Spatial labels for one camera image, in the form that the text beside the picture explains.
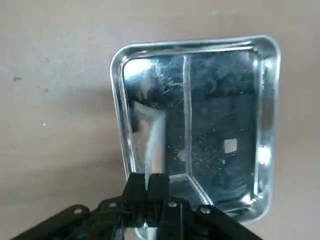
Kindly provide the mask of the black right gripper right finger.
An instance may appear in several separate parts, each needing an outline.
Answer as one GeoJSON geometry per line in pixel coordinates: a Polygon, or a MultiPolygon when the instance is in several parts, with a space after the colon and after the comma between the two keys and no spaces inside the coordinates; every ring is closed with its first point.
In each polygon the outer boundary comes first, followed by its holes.
{"type": "Polygon", "coordinates": [[[212,205],[193,210],[184,198],[171,196],[169,176],[152,174],[146,190],[146,222],[157,240],[259,240],[252,231],[212,205]]]}

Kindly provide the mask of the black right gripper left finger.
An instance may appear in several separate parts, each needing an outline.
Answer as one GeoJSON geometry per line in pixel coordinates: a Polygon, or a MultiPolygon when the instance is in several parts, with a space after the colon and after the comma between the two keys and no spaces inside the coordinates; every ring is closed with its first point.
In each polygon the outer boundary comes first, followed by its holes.
{"type": "Polygon", "coordinates": [[[90,210],[72,205],[14,237],[16,240],[123,240],[128,228],[144,224],[145,176],[132,173],[122,195],[90,210]]]}

